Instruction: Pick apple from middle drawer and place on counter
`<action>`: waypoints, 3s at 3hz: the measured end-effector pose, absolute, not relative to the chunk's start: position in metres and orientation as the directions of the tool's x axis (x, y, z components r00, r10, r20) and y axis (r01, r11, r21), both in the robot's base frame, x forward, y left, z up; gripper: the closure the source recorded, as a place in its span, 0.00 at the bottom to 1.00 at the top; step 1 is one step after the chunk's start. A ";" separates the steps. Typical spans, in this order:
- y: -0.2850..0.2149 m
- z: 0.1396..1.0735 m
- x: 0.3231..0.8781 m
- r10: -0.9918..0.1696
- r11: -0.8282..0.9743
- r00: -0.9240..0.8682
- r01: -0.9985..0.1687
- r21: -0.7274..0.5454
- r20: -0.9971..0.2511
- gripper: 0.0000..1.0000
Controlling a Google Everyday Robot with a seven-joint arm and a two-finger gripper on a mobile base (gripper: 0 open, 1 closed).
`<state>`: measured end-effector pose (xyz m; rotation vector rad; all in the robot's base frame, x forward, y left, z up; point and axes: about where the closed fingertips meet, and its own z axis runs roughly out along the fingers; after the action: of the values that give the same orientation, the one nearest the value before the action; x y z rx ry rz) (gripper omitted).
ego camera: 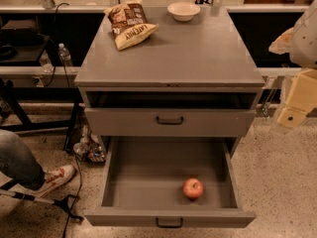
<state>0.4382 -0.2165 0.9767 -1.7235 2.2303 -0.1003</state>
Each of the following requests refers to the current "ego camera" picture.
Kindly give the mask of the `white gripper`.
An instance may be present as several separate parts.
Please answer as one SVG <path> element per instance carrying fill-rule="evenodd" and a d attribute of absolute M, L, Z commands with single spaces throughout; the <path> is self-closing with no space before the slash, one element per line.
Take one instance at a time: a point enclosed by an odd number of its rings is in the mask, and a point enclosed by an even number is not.
<path fill-rule="evenodd" d="M 268 47 L 271 53 L 282 55 L 290 51 L 293 29 L 290 28 L 276 38 Z M 298 126 L 317 107 L 317 70 L 304 69 L 292 78 L 286 106 L 276 123 L 284 128 Z"/>

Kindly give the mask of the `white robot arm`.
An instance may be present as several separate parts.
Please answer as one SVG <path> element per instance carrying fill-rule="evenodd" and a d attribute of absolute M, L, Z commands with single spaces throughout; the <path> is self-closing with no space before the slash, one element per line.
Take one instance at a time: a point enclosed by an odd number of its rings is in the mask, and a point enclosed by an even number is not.
<path fill-rule="evenodd" d="M 271 53 L 289 53 L 290 61 L 302 70 L 291 79 L 290 89 L 276 123 L 284 128 L 298 126 L 317 107 L 317 1 L 269 46 Z"/>

